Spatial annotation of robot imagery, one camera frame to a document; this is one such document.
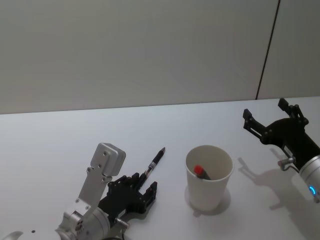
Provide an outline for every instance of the table surface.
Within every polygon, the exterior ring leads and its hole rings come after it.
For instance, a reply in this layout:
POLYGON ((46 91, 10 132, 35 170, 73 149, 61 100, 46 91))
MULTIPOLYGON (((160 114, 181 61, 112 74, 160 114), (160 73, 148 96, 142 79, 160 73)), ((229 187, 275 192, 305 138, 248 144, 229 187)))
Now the table surface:
MULTIPOLYGON (((306 132, 320 143, 320 97, 287 100, 300 105, 306 132)), ((141 189, 157 181, 156 201, 129 220, 127 240, 319 239, 319 205, 296 172, 279 170, 280 149, 243 129, 245 108, 265 126, 286 117, 278 99, 0 115, 0 239, 56 229, 100 142, 126 152, 121 176, 143 172, 166 147, 141 189), (199 145, 218 146, 234 162, 224 199, 209 213, 188 205, 185 157, 199 145)))

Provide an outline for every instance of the red cap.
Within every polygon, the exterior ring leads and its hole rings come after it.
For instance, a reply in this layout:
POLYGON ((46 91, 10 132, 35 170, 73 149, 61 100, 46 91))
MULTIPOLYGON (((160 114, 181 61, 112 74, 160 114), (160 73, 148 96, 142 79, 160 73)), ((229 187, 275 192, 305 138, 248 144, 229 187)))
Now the red cap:
POLYGON ((204 168, 200 165, 195 165, 193 171, 195 172, 195 174, 197 175, 202 175, 204 173, 204 168))

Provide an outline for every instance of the robotic hand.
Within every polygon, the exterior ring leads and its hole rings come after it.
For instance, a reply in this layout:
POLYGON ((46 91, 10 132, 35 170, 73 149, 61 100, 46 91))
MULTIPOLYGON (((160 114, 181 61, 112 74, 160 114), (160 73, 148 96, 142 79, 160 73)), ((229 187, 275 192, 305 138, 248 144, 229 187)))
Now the robotic hand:
POLYGON ((296 170, 309 187, 316 203, 320 197, 320 148, 306 134, 305 126, 309 123, 298 105, 289 105, 281 98, 278 106, 289 118, 284 118, 265 127, 257 122, 248 109, 243 112, 243 128, 260 139, 264 145, 281 148, 288 159, 278 162, 281 170, 296 170))
POLYGON ((154 182, 144 195, 136 185, 139 173, 112 181, 119 171, 126 153, 109 143, 100 143, 86 169, 87 177, 74 203, 63 214, 62 223, 55 231, 15 231, 3 240, 103 240, 116 223, 129 225, 120 218, 129 212, 143 214, 156 199, 154 182), (108 193, 101 200, 108 184, 108 193))

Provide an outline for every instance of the white wall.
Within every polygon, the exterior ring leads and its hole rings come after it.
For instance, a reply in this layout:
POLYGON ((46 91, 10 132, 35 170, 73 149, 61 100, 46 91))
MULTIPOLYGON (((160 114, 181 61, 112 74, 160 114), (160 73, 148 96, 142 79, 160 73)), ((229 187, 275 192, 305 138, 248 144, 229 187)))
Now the white wall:
POLYGON ((277 0, 2 0, 0 113, 253 99, 277 0))
POLYGON ((281 0, 260 99, 320 96, 320 1, 281 0))

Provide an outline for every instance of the paper cup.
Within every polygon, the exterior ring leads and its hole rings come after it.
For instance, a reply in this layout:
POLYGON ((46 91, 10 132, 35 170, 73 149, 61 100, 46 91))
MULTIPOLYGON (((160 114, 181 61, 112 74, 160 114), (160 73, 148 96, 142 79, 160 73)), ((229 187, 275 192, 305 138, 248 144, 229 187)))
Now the paper cup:
POLYGON ((215 209, 234 170, 231 157, 219 147, 198 146, 187 154, 185 167, 191 205, 201 211, 215 209), (194 173, 196 165, 202 166, 211 180, 198 178, 194 173))

